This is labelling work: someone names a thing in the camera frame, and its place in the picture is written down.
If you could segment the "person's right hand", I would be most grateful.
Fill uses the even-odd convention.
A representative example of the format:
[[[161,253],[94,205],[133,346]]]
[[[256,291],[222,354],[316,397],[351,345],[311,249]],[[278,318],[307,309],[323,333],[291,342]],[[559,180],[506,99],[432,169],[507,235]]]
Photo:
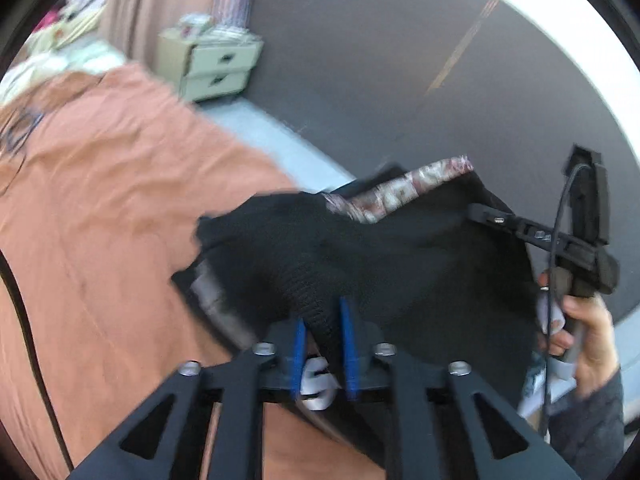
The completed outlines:
[[[623,399],[620,357],[618,356],[613,318],[603,297],[596,292],[588,298],[566,295],[561,304],[563,313],[584,329],[576,360],[576,401],[592,401],[612,396]]]

